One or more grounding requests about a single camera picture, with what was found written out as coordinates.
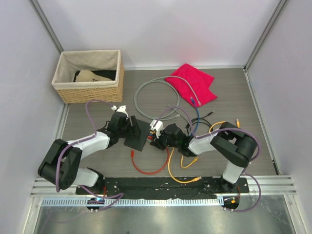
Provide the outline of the black network switch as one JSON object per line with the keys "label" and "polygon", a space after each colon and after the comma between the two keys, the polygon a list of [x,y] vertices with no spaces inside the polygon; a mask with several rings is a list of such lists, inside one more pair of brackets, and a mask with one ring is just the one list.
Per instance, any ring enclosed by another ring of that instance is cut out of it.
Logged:
{"label": "black network switch", "polygon": [[150,123],[142,120],[137,120],[137,123],[139,125],[141,133],[132,134],[131,136],[127,137],[126,140],[124,141],[124,145],[131,149],[142,152],[146,139],[149,135]]}

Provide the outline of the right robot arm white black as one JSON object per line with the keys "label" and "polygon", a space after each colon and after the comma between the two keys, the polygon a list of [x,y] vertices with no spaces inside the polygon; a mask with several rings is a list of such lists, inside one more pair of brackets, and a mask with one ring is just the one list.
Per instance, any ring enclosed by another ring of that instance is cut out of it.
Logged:
{"label": "right robot arm white black", "polygon": [[188,136],[176,124],[170,124],[156,131],[151,145],[161,150],[175,148],[186,157],[218,151],[228,160],[220,180],[221,189],[227,193],[237,188],[239,177],[261,152],[260,142],[254,135],[229,122],[201,136]]}

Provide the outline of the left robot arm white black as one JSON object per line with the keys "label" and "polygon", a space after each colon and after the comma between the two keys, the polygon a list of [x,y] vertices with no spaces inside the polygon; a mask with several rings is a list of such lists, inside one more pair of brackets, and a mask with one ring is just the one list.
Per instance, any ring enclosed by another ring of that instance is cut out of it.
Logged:
{"label": "left robot arm white black", "polygon": [[106,127],[92,135],[74,141],[56,139],[38,168],[38,175],[56,186],[57,192],[66,190],[78,180],[80,161],[117,144],[119,139],[137,137],[140,128],[135,116],[114,112]]}

